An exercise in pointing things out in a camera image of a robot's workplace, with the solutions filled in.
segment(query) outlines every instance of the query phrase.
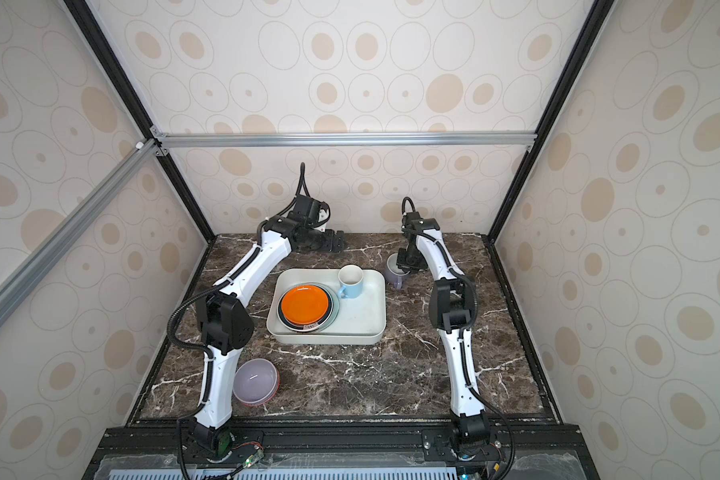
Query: white tray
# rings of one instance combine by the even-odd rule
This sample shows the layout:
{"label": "white tray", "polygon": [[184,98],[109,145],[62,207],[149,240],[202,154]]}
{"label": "white tray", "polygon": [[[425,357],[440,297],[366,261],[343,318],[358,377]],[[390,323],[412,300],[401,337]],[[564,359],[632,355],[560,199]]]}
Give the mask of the white tray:
{"label": "white tray", "polygon": [[376,270],[364,270],[360,296],[341,299],[336,319],[324,330],[314,333],[290,331],[277,316],[277,304],[282,296],[302,283],[321,283],[337,292],[338,270],[291,268],[280,274],[266,319],[266,328],[277,341],[298,345],[372,345],[382,339],[387,327],[384,275]]}

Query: bowl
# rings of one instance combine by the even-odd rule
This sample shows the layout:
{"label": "bowl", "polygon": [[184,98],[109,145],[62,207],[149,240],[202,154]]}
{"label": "bowl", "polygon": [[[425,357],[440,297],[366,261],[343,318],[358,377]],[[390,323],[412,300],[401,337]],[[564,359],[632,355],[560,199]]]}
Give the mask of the bowl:
{"label": "bowl", "polygon": [[235,373],[232,393],[243,405],[258,406],[275,396],[280,385],[277,368],[265,359],[253,359],[242,364]]}

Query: dark marble countertop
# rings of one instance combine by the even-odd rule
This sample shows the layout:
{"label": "dark marble countertop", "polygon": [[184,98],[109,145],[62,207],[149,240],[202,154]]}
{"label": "dark marble countertop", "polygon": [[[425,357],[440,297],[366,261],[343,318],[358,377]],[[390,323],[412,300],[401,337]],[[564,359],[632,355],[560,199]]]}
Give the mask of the dark marble countertop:
{"label": "dark marble countertop", "polygon": [[[247,252],[253,235],[221,235],[201,274],[197,291],[213,284]],[[517,331],[476,234],[445,234],[445,244],[461,269],[476,279],[480,313],[472,335],[479,389],[505,412],[542,411]],[[266,329],[277,277],[289,268],[340,268],[357,264],[383,271],[387,257],[405,246],[400,234],[346,234],[340,254],[293,253],[269,274],[251,298],[248,312],[256,331],[239,365],[265,358],[280,373],[280,387],[267,404],[248,407],[234,400],[237,416],[442,416],[450,412],[448,365],[440,337],[428,319],[432,277],[411,274],[402,290],[387,285],[387,328],[370,346],[285,345]],[[193,308],[178,331],[197,342]],[[177,417],[194,409],[202,381],[202,353],[171,347],[140,418]]]}

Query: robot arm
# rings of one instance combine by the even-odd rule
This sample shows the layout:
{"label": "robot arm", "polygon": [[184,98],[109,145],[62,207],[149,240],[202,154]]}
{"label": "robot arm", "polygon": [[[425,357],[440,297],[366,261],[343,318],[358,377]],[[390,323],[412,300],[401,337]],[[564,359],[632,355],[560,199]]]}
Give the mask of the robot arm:
{"label": "robot arm", "polygon": [[[403,207],[406,201],[413,206],[406,197]],[[402,231],[408,248],[398,252],[398,267],[429,270],[434,279],[429,318],[448,359],[454,420],[451,443],[457,456],[468,459],[470,450],[484,445],[491,436],[487,405],[479,395],[472,360],[471,328],[478,310],[474,282],[454,262],[435,219],[423,219],[415,209],[404,212]]]}
{"label": "robot arm", "polygon": [[180,347],[202,350],[205,357],[202,393],[194,414],[192,436],[216,458],[223,456],[230,444],[230,436],[222,426],[232,416],[237,362],[254,331],[246,311],[251,296],[280,260],[293,250],[342,251],[344,232],[328,230],[325,225],[329,218],[330,206],[309,197],[302,164],[297,193],[291,203],[260,223],[256,243],[229,273],[214,283],[214,287],[191,299],[195,301],[202,344],[189,344],[176,338],[177,323],[188,302],[171,317],[169,340]]}

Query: wall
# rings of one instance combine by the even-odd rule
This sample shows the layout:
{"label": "wall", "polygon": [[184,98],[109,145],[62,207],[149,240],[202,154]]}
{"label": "wall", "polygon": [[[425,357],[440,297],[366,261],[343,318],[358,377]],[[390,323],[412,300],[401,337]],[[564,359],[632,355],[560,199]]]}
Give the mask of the wall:
{"label": "wall", "polygon": [[346,232],[400,231],[410,195],[444,231],[487,233],[525,153],[522,145],[374,148],[173,149],[217,233],[253,232],[293,198],[301,162],[328,225]]}
{"label": "wall", "polygon": [[121,426],[205,242],[156,160],[0,328],[0,480],[83,474]]}
{"label": "wall", "polygon": [[720,1],[626,0],[499,239],[604,479],[720,479]]}
{"label": "wall", "polygon": [[0,284],[140,137],[54,2],[0,0]]}
{"label": "wall", "polygon": [[100,0],[165,132],[533,130],[590,0]]}

